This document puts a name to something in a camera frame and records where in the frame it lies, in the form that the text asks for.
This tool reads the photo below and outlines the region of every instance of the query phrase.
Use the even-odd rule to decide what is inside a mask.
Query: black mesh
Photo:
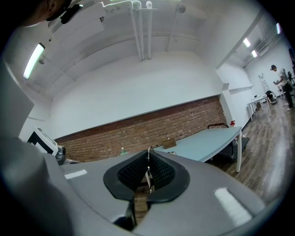
[[[132,163],[124,166],[118,172],[118,179],[122,184],[135,191],[139,186],[144,174],[148,171],[147,153],[136,159]]]
[[[150,154],[149,167],[155,190],[170,184],[175,177],[174,168],[153,154]]]

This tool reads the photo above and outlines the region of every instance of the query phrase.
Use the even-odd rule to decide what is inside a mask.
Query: fluorescent light
[[[257,53],[255,50],[253,50],[251,53],[252,53],[253,57],[257,57]]]
[[[279,23],[277,23],[277,34],[280,34],[281,33],[281,26]]]
[[[249,42],[247,38],[245,38],[243,42],[245,43],[247,47],[250,47],[251,43]]]
[[[34,65],[36,63],[36,61],[38,60],[38,58],[40,57],[41,53],[43,52],[43,50],[45,49],[45,47],[39,43],[35,50],[33,51],[33,54],[31,55],[30,59],[29,59],[29,62],[26,66],[26,69],[24,70],[24,77],[26,79],[29,78],[33,68],[34,68]]]

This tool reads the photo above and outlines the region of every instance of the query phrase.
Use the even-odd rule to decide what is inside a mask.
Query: light blue table
[[[187,138],[176,141],[176,146],[164,149],[163,146],[155,150],[162,152],[176,152],[178,156],[205,162],[224,149],[238,136],[238,157],[236,172],[241,169],[242,132],[241,127],[206,129]]]

